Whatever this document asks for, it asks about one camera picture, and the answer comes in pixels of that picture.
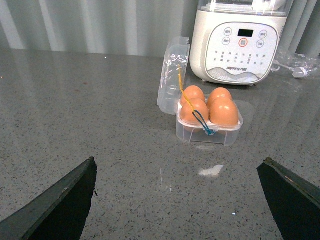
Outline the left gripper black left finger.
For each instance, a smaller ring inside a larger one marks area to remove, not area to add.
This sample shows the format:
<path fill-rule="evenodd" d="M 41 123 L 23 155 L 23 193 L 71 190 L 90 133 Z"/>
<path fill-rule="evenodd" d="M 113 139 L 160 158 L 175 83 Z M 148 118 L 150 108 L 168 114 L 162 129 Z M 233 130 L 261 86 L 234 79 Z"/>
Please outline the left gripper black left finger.
<path fill-rule="evenodd" d="M 0 223 L 2 240 L 79 240 L 97 179 L 90 157 L 22 209 Z"/>

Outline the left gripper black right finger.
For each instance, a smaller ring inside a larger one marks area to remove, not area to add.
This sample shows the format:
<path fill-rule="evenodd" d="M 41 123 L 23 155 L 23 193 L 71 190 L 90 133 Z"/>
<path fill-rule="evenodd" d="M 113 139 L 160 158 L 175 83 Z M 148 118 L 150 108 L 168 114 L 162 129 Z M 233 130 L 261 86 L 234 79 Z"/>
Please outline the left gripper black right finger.
<path fill-rule="evenodd" d="M 285 240 L 320 238 L 320 188 L 270 157 L 257 168 L 265 198 Z"/>

